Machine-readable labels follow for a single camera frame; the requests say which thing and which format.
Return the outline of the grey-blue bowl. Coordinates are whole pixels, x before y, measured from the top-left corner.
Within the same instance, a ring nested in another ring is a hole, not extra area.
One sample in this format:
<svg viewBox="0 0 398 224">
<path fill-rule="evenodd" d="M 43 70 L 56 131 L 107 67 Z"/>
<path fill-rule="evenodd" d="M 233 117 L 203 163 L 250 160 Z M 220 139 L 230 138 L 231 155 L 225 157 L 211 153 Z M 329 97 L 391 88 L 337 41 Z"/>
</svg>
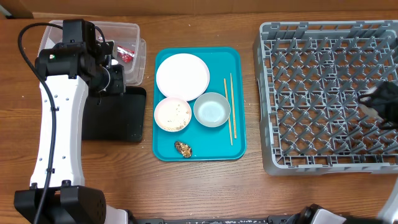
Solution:
<svg viewBox="0 0 398 224">
<path fill-rule="evenodd" d="M 208 128 L 217 128 L 228 120 L 228 104 L 226 98 L 215 92 L 199 96 L 193 107 L 196 120 Z"/>
</svg>

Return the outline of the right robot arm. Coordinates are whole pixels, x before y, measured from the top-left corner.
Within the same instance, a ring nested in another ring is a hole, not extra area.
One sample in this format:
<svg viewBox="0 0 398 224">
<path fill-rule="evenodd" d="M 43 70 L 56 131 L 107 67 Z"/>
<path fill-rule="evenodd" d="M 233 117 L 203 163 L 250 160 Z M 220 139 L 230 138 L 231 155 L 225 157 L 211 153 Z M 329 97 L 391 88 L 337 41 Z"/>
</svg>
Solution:
<svg viewBox="0 0 398 224">
<path fill-rule="evenodd" d="M 365 94 L 358 95 L 361 111 L 370 117 L 381 119 L 380 130 L 397 131 L 397 85 L 383 81 L 369 89 Z M 379 212 L 378 218 L 387 223 L 397 221 L 397 182 L 386 204 Z"/>
</svg>

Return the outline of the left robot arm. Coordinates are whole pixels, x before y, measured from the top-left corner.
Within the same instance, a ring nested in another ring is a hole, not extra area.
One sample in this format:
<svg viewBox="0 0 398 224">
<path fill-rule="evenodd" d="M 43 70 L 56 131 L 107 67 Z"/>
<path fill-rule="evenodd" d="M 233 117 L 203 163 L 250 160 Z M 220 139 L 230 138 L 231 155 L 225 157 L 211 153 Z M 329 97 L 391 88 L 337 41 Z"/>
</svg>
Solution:
<svg viewBox="0 0 398 224">
<path fill-rule="evenodd" d="M 122 93 L 120 66 L 108 66 L 110 42 L 70 39 L 43 49 L 31 64 L 40 81 L 39 153 L 27 190 L 14 195 L 30 223 L 135 223 L 129 210 L 107 205 L 104 193 L 85 186 L 81 130 L 91 91 Z"/>
</svg>

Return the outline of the red silver wrapper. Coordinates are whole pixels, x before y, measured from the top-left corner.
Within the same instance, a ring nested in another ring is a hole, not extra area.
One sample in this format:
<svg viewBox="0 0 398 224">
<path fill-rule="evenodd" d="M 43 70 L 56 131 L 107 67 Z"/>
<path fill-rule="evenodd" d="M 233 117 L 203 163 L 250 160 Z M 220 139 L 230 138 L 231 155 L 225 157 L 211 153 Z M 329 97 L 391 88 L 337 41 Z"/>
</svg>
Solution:
<svg viewBox="0 0 398 224">
<path fill-rule="evenodd" d="M 117 46 L 117 59 L 123 61 L 124 63 L 132 62 L 135 57 L 135 51 L 122 47 L 120 45 Z"/>
</svg>

